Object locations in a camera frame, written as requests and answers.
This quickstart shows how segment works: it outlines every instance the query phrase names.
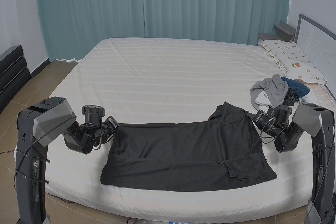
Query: headboard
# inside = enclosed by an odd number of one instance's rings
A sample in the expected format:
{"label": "headboard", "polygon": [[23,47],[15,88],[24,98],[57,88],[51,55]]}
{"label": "headboard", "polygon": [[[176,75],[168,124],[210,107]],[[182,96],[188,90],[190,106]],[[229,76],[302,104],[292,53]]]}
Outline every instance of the headboard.
{"label": "headboard", "polygon": [[336,35],[300,14],[294,42],[328,80],[329,92],[336,96]]}

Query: floor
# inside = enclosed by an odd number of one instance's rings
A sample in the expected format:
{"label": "floor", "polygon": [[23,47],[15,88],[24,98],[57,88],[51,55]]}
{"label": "floor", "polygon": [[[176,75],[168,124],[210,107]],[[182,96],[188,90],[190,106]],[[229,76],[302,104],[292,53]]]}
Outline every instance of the floor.
{"label": "floor", "polygon": [[[15,149],[17,143],[16,118],[18,112],[46,99],[76,66],[76,62],[54,61],[18,92],[0,114],[0,152]],[[13,187],[15,161],[13,153],[0,155],[0,224],[15,224],[19,218],[16,192]],[[76,203],[66,203],[46,194],[46,209],[52,224],[126,224],[127,217],[102,212]],[[245,224],[301,224],[306,207],[263,219],[241,222]]]}

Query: white bed sheet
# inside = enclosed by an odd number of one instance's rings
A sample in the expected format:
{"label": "white bed sheet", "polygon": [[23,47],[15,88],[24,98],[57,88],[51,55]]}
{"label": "white bed sheet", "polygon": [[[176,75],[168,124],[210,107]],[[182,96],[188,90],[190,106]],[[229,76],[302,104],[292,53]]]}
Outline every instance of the white bed sheet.
{"label": "white bed sheet", "polygon": [[[255,112],[249,90],[281,70],[262,48],[211,41],[111,38],[101,41],[51,96],[66,97],[81,124],[81,107],[101,105],[120,123],[206,121],[225,101]],[[313,85],[320,105],[336,111],[329,94]],[[49,145],[46,192],[127,217],[200,223],[263,218],[306,205],[312,191],[310,136],[294,151],[263,145],[278,178],[262,184],[209,192],[170,192],[100,184],[111,143],[82,155],[62,136]]]}

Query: fitted sheet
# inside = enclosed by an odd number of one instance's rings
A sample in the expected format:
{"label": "fitted sheet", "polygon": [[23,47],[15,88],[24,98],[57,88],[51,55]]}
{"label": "fitted sheet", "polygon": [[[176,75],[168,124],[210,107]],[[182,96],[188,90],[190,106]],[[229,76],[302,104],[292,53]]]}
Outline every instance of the fitted sheet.
{"label": "fitted sheet", "polygon": [[[120,123],[206,121],[225,101],[252,113],[250,88],[282,72],[252,45],[164,38],[101,41],[54,90],[81,124],[81,107],[101,105]],[[336,111],[328,92],[312,85],[319,104]],[[263,145],[278,178],[254,186],[207,192],[142,190],[100,184],[111,142],[83,155],[62,136],[49,144],[46,192],[102,211],[156,221],[225,223],[263,218],[306,205],[313,157],[307,133],[294,151]]]}

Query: pillowcase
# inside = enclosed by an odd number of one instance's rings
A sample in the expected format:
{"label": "pillowcase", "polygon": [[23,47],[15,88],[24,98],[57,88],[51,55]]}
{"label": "pillowcase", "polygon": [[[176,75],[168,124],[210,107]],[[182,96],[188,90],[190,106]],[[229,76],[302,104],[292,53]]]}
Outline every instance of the pillowcase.
{"label": "pillowcase", "polygon": [[264,40],[259,42],[259,44],[275,60],[285,77],[322,85],[327,82],[321,71],[307,59],[295,42]]}

